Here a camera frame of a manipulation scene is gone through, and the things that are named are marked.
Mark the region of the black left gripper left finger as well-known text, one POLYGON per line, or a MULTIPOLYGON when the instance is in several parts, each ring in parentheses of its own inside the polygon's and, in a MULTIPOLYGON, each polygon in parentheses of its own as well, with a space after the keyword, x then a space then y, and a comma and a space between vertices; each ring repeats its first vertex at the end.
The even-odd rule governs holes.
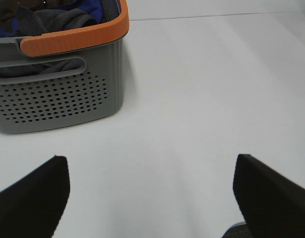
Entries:
POLYGON ((69 194, 67 158, 54 156, 0 192, 0 238, 51 238, 69 194))

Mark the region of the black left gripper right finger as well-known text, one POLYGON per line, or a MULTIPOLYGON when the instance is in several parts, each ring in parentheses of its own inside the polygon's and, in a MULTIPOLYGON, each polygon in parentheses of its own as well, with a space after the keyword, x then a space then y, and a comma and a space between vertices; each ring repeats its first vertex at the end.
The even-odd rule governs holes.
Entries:
POLYGON ((233 192, 254 238, 305 238, 305 189, 249 154, 239 154, 233 192))

